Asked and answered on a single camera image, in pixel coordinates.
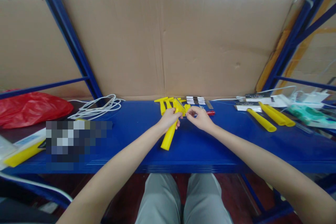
right hand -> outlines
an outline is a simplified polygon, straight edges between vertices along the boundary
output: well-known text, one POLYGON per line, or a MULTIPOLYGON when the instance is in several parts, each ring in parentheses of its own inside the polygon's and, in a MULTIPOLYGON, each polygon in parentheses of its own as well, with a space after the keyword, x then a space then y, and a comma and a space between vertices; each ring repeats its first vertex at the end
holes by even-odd
POLYGON ((208 131, 210 128, 215 126, 210 117, 208 116, 205 109, 191 106, 190 109, 186 112, 187 119, 192 122, 197 128, 208 131))

red floor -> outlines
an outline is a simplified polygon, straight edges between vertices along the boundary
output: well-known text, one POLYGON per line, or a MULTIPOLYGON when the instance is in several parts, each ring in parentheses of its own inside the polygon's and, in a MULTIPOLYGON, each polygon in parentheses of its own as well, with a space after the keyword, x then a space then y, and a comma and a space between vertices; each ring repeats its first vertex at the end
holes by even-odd
MULTIPOLYGON (((186 201, 187 185, 190 174, 172 174, 177 182, 181 194, 182 204, 186 201)), ((46 180, 75 197, 93 175, 47 175, 46 180)), ((226 209, 229 211, 234 224, 250 224, 252 217, 257 216, 260 211, 239 174, 215 174, 222 187, 222 199, 226 209)), ((264 180, 256 174, 246 175, 255 193, 260 199, 264 208, 270 209, 274 206, 273 192, 264 180)), ((145 189, 145 182, 148 174, 133 174, 124 187, 111 201, 105 213, 103 223, 132 224, 137 218, 142 195, 145 189)), ((58 208, 54 214, 61 216, 63 209, 58 208)), ((271 224, 301 224, 296 214, 292 213, 277 219, 271 224)))

white cable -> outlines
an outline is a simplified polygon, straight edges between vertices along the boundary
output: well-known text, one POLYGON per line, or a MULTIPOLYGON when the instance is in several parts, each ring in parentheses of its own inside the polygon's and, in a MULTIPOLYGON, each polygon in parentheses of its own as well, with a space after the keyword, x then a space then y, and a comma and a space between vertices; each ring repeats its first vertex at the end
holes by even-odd
MULTIPOLYGON (((335 62, 336 62, 336 59, 334 59, 333 61, 331 61, 331 62, 327 65, 327 67, 326 67, 326 68, 325 68, 319 75, 316 76, 316 78, 314 79, 314 81, 317 82, 317 81, 319 80, 319 78, 320 78, 323 74, 325 74, 325 73, 328 71, 329 67, 330 67, 332 64, 334 64, 335 62)), ((305 90, 307 87, 309 87, 309 86, 305 86, 305 87, 301 88, 301 91, 305 90)))
POLYGON ((266 92, 269 92, 269 91, 274 91, 274 90, 280 90, 280 89, 286 89, 286 88, 295 88, 294 91, 292 92, 292 94, 296 91, 296 86, 286 86, 286 87, 279 87, 279 88, 276 88, 276 89, 270 89, 270 90, 265 90, 265 91, 261 91, 261 92, 258 92, 258 93, 266 93, 266 92))
POLYGON ((86 101, 80 101, 80 100, 68 100, 68 102, 82 102, 82 103, 87 103, 86 101))
POLYGON ((26 179, 23 179, 23 178, 14 177, 14 176, 11 176, 11 175, 7 175, 7 174, 5 174, 1 171, 0 171, 0 177, 3 177, 4 179, 8 179, 8 180, 13 180, 13 181, 21 182, 21 183, 26 183, 26 184, 31 184, 31 185, 34 185, 34 186, 43 187, 43 188, 46 188, 46 189, 49 189, 49 190, 52 190, 52 191, 55 191, 55 192, 58 192, 58 193, 62 194, 70 202, 73 201, 73 199, 71 198, 71 196, 69 194, 67 194, 66 192, 64 192, 64 191, 62 191, 62 190, 60 190, 56 187, 52 187, 50 185, 45 185, 45 184, 37 183, 37 182, 34 182, 34 181, 26 180, 26 179))
POLYGON ((81 108, 79 108, 78 112, 74 115, 69 116, 69 119, 77 119, 77 118, 84 118, 84 117, 92 117, 87 120, 91 121, 94 120, 107 112, 115 111, 121 108, 121 101, 124 101, 124 99, 119 99, 116 97, 115 94, 110 94, 108 96, 100 97, 93 101, 79 101, 79 100, 70 100, 70 101, 77 101, 85 103, 81 108), (98 108, 90 108, 92 105, 94 105, 97 101, 104 98, 110 98, 110 100, 103 106, 98 108))
POLYGON ((329 106, 329 107, 336 107, 336 106, 325 104, 325 103, 322 103, 322 104, 325 105, 325 106, 329 106))
POLYGON ((228 98, 228 99, 216 99, 216 100, 240 100, 243 99, 245 97, 243 96, 236 96, 236 98, 228 98))
MULTIPOLYGON (((276 89, 270 89, 270 90, 265 90, 265 91, 261 91, 261 92, 258 92, 258 93, 265 93, 265 92, 269 92, 269 91, 274 91, 274 90, 279 90, 279 89, 286 89, 286 88, 295 88, 294 91, 292 92, 292 94, 296 91, 296 86, 287 86, 287 87, 279 87, 279 88, 276 88, 276 89)), ((216 100, 240 100, 240 99, 243 99, 245 97, 243 96, 237 96, 236 98, 228 98, 228 99, 216 99, 216 100)))

leg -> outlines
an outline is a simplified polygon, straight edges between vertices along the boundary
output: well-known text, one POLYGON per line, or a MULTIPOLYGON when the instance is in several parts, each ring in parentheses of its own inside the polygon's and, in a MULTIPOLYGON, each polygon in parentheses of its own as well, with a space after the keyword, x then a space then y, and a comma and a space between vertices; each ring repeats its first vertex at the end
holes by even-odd
POLYGON ((135 224, 181 223, 181 200, 170 174, 151 173, 146 181, 135 224))
POLYGON ((212 173, 192 174, 185 202, 184 224, 232 224, 222 201, 222 189, 212 173))

red plastic bag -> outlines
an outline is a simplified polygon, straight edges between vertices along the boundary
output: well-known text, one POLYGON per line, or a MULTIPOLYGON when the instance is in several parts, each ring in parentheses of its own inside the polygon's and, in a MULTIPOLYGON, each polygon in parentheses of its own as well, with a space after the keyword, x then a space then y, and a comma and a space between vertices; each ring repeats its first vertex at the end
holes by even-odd
POLYGON ((46 93, 32 92, 0 100, 0 126, 21 128, 71 113, 70 102, 46 93))

